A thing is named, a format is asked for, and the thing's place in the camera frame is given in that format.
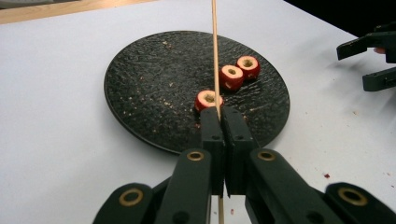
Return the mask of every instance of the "black clamp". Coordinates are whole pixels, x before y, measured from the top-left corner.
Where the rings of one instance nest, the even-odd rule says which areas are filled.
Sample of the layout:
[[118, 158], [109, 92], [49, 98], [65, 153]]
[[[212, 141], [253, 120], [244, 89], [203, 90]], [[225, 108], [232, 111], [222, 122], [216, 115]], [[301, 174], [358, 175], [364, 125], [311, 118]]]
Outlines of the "black clamp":
[[116, 189], [93, 224], [207, 224], [212, 195], [246, 195], [251, 223], [396, 223], [386, 205], [348, 183], [317, 191], [276, 151], [260, 147], [242, 114], [229, 106], [201, 112], [201, 147], [183, 151], [172, 176], [154, 189]]
[[[396, 63], [396, 21], [375, 27], [373, 33], [337, 47], [338, 60], [363, 53], [367, 48], [385, 50], [386, 62]], [[365, 91], [382, 91], [396, 86], [396, 67], [363, 77]]]

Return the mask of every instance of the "red apple skin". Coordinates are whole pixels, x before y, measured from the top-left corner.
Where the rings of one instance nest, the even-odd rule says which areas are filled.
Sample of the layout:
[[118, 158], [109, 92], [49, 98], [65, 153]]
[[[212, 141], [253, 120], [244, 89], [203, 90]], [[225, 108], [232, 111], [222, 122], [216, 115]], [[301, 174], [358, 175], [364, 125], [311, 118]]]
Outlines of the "red apple skin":
[[[251, 66], [244, 66], [244, 61], [249, 60], [253, 63]], [[246, 80], [256, 79], [259, 76], [261, 67], [259, 61], [252, 56], [242, 56], [237, 61], [235, 66], [242, 69]]]
[[[234, 70], [235, 74], [231, 74], [229, 70]], [[224, 65], [219, 70], [219, 84], [228, 91], [237, 91], [244, 83], [244, 72], [239, 67], [233, 65]]]
[[[211, 107], [211, 106], [215, 106], [215, 105], [216, 105], [215, 102], [209, 103], [209, 102], [205, 99], [205, 97], [206, 97], [208, 94], [211, 95], [211, 96], [213, 96], [213, 98], [215, 97], [215, 92], [214, 92], [214, 91], [200, 91], [200, 92], [198, 92], [198, 94], [196, 95], [195, 101], [194, 101], [194, 108], [195, 108], [198, 112], [201, 112], [203, 109], [206, 109], [206, 108], [208, 108], [208, 107]], [[223, 99], [222, 99], [221, 96], [219, 97], [219, 100], [220, 100], [220, 102], [219, 102], [220, 105], [224, 105], [224, 101], [223, 101]]]

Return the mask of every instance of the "round plate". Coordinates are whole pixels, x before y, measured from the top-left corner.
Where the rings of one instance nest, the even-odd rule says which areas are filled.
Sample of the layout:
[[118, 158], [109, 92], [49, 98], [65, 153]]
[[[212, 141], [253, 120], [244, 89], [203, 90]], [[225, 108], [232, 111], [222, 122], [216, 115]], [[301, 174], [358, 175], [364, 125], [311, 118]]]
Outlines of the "round plate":
[[[221, 90], [226, 105], [239, 110], [260, 146], [282, 130], [290, 98], [280, 74], [259, 53], [218, 36], [219, 66], [243, 55], [258, 59], [257, 80], [237, 92]], [[198, 134], [196, 94], [214, 90], [212, 34], [176, 31], [150, 35], [124, 48], [106, 71], [105, 95], [117, 120], [141, 140], [175, 153], [187, 149]]]

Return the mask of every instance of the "hole in apple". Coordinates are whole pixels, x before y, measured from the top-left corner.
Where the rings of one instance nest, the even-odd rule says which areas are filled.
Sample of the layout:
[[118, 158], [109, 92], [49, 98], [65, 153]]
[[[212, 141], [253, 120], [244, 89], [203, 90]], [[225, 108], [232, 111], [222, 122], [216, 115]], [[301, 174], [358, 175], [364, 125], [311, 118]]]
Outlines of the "hole in apple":
[[235, 72], [235, 70], [233, 70], [233, 69], [228, 69], [228, 72], [230, 73], [230, 74], [232, 74], [232, 75], [235, 75], [236, 74], [236, 72]]
[[245, 67], [250, 67], [252, 65], [253, 65], [253, 62], [251, 60], [248, 60], [248, 59], [244, 60], [244, 66]]
[[205, 100], [208, 101], [209, 103], [213, 103], [215, 102], [215, 97], [208, 94], [205, 96]]

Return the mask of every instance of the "black plate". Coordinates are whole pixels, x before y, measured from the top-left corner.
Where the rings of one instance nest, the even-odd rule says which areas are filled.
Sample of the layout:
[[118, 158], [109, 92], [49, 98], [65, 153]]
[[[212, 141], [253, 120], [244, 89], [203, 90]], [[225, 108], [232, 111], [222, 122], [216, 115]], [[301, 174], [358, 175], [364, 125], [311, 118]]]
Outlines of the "black plate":
[[[288, 89], [280, 74], [260, 54], [218, 37], [219, 66], [251, 55], [262, 66], [259, 78], [238, 92], [221, 91], [225, 104], [247, 118], [264, 147], [282, 130], [290, 111]], [[199, 132], [193, 108], [199, 91], [214, 90], [212, 34], [176, 31], [150, 35], [124, 48], [106, 71], [105, 95], [117, 120], [141, 140], [180, 153]]]

